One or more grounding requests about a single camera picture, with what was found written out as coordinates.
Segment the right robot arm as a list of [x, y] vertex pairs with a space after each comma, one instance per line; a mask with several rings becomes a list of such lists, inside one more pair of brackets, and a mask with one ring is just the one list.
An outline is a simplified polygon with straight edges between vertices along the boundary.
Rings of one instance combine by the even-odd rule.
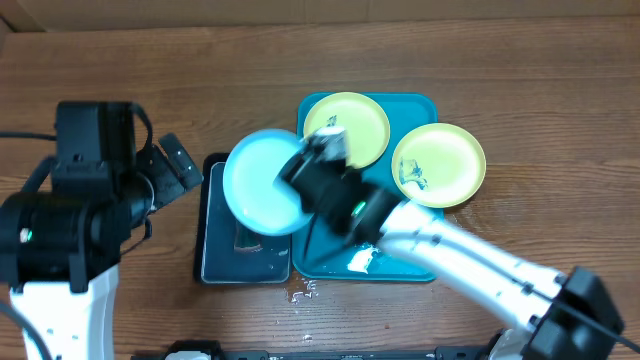
[[516, 257], [310, 148], [278, 176], [346, 246], [370, 243], [422, 266], [503, 321], [491, 359], [605, 359], [617, 344], [638, 348], [623, 338], [601, 278], [583, 267], [564, 274]]

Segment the green and brown sponge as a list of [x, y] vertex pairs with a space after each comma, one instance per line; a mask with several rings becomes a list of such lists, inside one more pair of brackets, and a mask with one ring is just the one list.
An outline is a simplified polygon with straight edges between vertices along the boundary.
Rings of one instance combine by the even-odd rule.
[[262, 249], [260, 235], [237, 222], [233, 247], [236, 252], [241, 253], [260, 251]]

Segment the light blue plate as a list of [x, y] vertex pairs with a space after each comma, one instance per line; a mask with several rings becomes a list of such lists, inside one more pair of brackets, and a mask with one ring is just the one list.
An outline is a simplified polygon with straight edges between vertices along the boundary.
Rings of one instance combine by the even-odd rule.
[[308, 224], [298, 193], [279, 173], [303, 145], [292, 132], [263, 129], [243, 138], [230, 152], [223, 171], [223, 192], [234, 217], [266, 236], [292, 234]]

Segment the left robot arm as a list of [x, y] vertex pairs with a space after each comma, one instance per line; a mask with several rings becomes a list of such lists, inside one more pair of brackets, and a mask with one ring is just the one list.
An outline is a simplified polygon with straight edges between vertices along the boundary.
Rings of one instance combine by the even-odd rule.
[[2, 311], [30, 359], [111, 359], [121, 246], [203, 176], [169, 133], [137, 149], [130, 135], [57, 136], [22, 190], [1, 206]]

